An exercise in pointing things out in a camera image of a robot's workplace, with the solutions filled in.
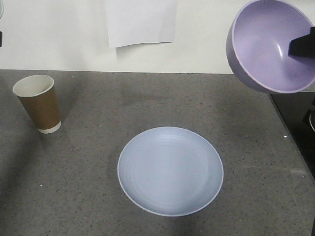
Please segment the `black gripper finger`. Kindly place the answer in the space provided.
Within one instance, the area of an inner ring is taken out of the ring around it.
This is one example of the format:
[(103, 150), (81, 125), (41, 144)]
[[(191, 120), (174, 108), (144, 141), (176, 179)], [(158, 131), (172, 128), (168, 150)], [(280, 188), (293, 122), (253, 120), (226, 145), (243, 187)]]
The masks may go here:
[(298, 37), (290, 42), (289, 52), (291, 56), (315, 58), (315, 28), (311, 27), (307, 35)]
[(0, 47), (2, 47), (2, 36), (3, 36), (2, 31), (0, 31)]

